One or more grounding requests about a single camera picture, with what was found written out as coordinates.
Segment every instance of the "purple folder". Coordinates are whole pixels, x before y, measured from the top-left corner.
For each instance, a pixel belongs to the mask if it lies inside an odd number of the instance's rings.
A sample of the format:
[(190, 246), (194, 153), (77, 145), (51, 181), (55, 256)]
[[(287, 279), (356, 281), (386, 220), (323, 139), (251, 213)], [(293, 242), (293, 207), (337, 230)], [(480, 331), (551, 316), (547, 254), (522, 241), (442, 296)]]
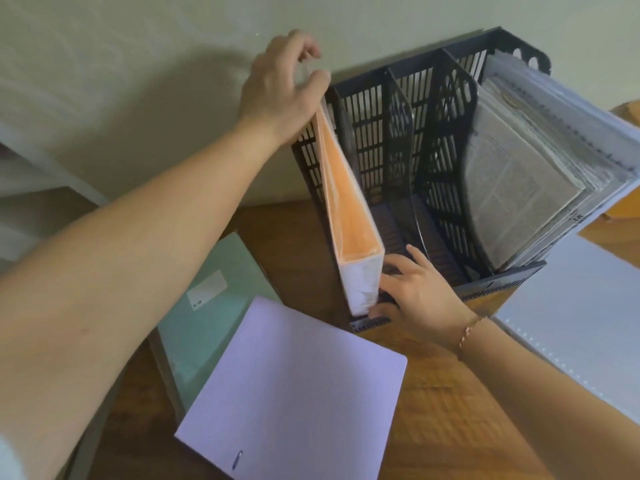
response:
[(375, 479), (405, 368), (258, 296), (175, 435), (236, 480)]

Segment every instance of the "file organizer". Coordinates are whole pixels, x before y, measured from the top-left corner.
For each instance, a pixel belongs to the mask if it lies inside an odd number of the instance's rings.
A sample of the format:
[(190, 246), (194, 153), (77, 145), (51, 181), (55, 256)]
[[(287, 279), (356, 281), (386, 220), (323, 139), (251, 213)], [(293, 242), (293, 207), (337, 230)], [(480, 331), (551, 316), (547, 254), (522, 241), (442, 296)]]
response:
[[(496, 273), (470, 224), (461, 156), (484, 61), (496, 50), (551, 71), (548, 56), (496, 28), (343, 80), (326, 93), (338, 140), (386, 252), (407, 255), (406, 244), (423, 250), (463, 300), (517, 286), (546, 264)], [(292, 150), (332, 249), (311, 127)], [(355, 317), (351, 327), (359, 332), (387, 321)]]

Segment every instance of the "label sticker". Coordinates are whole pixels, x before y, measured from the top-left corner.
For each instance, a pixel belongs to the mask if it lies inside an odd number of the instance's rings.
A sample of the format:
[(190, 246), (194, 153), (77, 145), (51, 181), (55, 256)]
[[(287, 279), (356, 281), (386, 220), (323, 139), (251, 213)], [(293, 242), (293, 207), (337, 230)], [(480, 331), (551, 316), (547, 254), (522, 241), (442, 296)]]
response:
[(218, 270), (199, 285), (187, 291), (187, 298), (189, 298), (193, 311), (196, 311), (226, 289), (227, 281), (222, 275), (222, 271)]

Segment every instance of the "green folder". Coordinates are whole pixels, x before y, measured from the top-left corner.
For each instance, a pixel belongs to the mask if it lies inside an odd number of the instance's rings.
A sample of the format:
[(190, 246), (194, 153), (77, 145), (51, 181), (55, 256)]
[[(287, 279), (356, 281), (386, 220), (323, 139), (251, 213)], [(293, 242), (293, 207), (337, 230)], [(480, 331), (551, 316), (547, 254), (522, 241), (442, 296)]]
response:
[(187, 293), (159, 323), (184, 411), (209, 379), (256, 295), (281, 301), (234, 232), (213, 247)]

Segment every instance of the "hand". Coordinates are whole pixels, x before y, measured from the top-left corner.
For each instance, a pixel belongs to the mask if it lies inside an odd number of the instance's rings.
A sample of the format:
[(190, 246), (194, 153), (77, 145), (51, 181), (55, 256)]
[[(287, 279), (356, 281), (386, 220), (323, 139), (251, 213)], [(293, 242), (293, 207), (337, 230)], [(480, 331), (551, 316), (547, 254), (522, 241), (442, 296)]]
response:
[(242, 88), (240, 124), (256, 125), (275, 148), (300, 134), (318, 110), (331, 82), (329, 72), (316, 70), (304, 86), (296, 87), (296, 65), (309, 56), (320, 57), (311, 35), (299, 30), (279, 35), (271, 40), (265, 53), (255, 58)]
[(389, 254), (385, 256), (385, 263), (395, 266), (402, 274), (380, 276), (380, 289), (389, 293), (399, 308), (393, 303), (379, 303), (370, 309), (369, 316), (389, 317), (405, 325), (418, 338), (455, 353), (465, 327), (477, 320), (477, 315), (462, 303), (420, 250), (413, 246), (406, 249), (415, 262)]

